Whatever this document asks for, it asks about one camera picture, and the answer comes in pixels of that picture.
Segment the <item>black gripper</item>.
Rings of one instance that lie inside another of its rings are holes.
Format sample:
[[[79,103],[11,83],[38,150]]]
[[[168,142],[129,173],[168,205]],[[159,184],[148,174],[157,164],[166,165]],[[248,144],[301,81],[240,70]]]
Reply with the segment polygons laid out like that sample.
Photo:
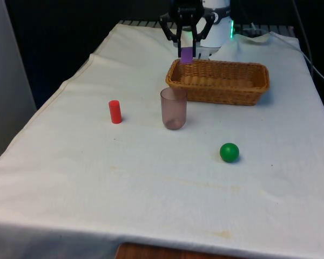
[[[203,6],[203,1],[201,0],[171,0],[168,13],[159,17],[159,24],[167,40],[172,41],[174,46],[176,46],[178,49],[178,58],[181,57],[182,26],[177,25],[176,33],[173,33],[167,24],[170,19],[170,16],[176,16],[177,14],[183,14],[183,13],[196,14],[196,16],[191,15],[190,18],[191,21],[190,27],[192,31],[192,37],[193,37],[193,46],[192,46],[193,57],[196,57],[197,43],[199,43],[203,39],[206,39],[215,20],[214,13],[212,12],[207,13],[205,15],[206,24],[203,30],[200,33],[197,33],[197,24],[200,21],[201,16],[204,14],[204,12],[205,9]]]

